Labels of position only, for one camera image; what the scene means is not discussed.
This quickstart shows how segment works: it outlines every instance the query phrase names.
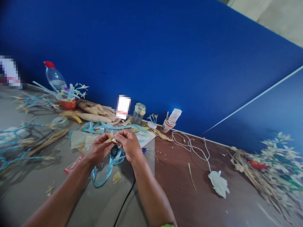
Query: adhesive tape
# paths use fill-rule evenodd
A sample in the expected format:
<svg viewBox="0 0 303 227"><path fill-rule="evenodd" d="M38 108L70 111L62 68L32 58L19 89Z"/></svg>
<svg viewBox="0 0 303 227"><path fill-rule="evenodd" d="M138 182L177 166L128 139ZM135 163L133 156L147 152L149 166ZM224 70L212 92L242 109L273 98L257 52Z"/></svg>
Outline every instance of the adhesive tape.
<svg viewBox="0 0 303 227"><path fill-rule="evenodd" d="M66 117L57 117L53 119L53 124L56 124L56 127L63 127L68 124L68 119Z"/></svg>

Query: blue ribbon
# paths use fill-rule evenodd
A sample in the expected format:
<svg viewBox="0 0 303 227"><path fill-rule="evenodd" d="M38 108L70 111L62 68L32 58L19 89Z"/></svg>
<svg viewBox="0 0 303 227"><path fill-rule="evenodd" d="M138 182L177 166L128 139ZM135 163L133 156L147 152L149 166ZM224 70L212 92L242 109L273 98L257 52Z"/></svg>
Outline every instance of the blue ribbon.
<svg viewBox="0 0 303 227"><path fill-rule="evenodd" d="M94 123L92 121L90 122L87 122L86 124L83 125L82 127L82 131L84 132L88 132L88 133L92 133L92 134L98 134L96 131L94 131L95 128L97 127L100 127L100 134L103 134L104 133L104 129L112 129L113 130L113 133L117 133L119 130L118 129L126 129L126 128L132 128L132 127L136 127L136 128L139 128L140 131L136 133L136 135L139 135L141 132L143 132L144 134L146 134L146 138L144 140L139 140L139 142L143 142L145 140L148 139L149 137L149 134L148 134L148 131L144 130L141 126L139 125L135 125L135 124L132 124L132 125L126 125L126 126L120 126L120 127L114 127L114 126L111 126L111 125L107 125L105 124L104 122L100 121L98 123L96 123L94 125ZM125 151L124 150L120 150L117 154L116 157L113 157L112 155L110 155L110 162L107 166L107 175L106 175L106 179L100 183L97 183L96 182L96 176L97 176L97 167L95 166L92 173L91 173L91 177L92 177L92 183L93 185L96 187L96 188L99 188L101 186L103 186L106 181L108 180L108 178L110 177L111 175L111 172L113 170L113 166L116 166L118 164L120 164L121 162L124 161L124 158L121 158L117 161L114 161L114 159L116 158L119 158L121 156L124 156L125 155Z"/></svg>
<svg viewBox="0 0 303 227"><path fill-rule="evenodd" d="M96 176L97 176L97 167L94 167L92 173L91 173L91 177L92 177L92 183L93 185L96 187L96 188L99 188L101 186L103 186L106 181L108 180L108 178L110 177L111 175L111 172L113 170L113 166L116 166L118 164L120 164L121 162L124 161L124 158L120 159L120 160L117 160L117 161L114 161L115 158L119 158L121 155L125 155L125 152L123 150L120 150L117 154L116 157L113 157L112 155L110 155L110 162L107 166L107 175L106 175L106 179L100 183L97 183L96 182Z"/></svg>

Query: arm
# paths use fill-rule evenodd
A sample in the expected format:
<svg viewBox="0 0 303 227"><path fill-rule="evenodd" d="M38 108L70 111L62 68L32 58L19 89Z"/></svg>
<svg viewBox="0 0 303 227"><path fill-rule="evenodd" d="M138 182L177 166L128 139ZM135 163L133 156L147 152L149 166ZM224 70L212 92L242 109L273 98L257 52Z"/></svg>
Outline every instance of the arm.
<svg viewBox="0 0 303 227"><path fill-rule="evenodd" d="M167 196L154 177L136 135L133 132L123 130L115 135L115 139L122 144L126 158L133 166L140 199L149 225L160 227L172 224L177 227Z"/></svg>
<svg viewBox="0 0 303 227"><path fill-rule="evenodd" d="M112 143L104 143L108 134L95 139L88 153L71 171L64 183L45 201L42 206L23 224L33 226L65 226L76 201L80 197L85 182L94 166L109 153Z"/></svg>

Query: hand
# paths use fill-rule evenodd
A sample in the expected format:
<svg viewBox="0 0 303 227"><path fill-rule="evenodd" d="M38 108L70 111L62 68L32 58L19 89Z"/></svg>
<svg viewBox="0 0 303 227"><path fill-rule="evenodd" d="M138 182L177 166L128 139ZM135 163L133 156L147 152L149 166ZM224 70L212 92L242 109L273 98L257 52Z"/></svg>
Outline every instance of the hand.
<svg viewBox="0 0 303 227"><path fill-rule="evenodd" d="M92 166L96 166L102 162L114 146L113 142L104 143L109 138L108 135L109 133L104 133L98 136L89 147L84 158L87 159Z"/></svg>
<svg viewBox="0 0 303 227"><path fill-rule="evenodd" d="M114 137L122 145L129 162L143 156L139 140L132 131L123 130L116 133Z"/></svg>

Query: black cable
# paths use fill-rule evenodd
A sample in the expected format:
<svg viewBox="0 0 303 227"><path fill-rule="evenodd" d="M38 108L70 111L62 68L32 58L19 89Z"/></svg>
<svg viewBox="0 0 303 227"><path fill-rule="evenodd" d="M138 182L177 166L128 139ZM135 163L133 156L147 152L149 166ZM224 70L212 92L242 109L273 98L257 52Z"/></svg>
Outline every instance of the black cable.
<svg viewBox="0 0 303 227"><path fill-rule="evenodd" d="M129 196L129 194L131 193L132 189L134 188L135 183L136 183L136 178L134 179L133 185L132 185L131 189L129 190L129 192L128 192L128 194L127 194L127 196L126 196L126 198L125 198L125 200L124 200L124 202L123 202L123 204L122 204L122 207L121 207L121 209L120 209L120 211L119 211L119 213L118 213L118 216L117 216L117 218L116 218L116 221L115 221L113 227L116 226L116 224L117 224L117 222L118 222L118 219L119 219L119 216L120 216L120 213L121 213L121 211L122 211L122 209L123 209L123 206L124 206L124 204L125 204L125 202L126 202L128 196Z"/></svg>

